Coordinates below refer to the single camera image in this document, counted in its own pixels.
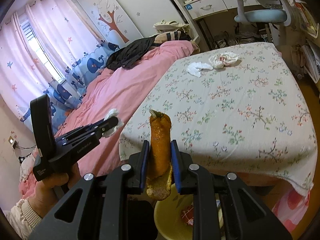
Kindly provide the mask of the cream left sleeve forearm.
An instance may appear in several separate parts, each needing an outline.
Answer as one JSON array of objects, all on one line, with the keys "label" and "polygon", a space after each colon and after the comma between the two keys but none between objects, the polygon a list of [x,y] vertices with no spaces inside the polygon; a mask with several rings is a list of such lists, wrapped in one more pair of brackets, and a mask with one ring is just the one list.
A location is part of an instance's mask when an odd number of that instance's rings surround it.
[{"label": "cream left sleeve forearm", "polygon": [[42,218],[31,205],[32,198],[20,199],[10,211],[3,211],[9,224],[21,239],[28,239]]}]

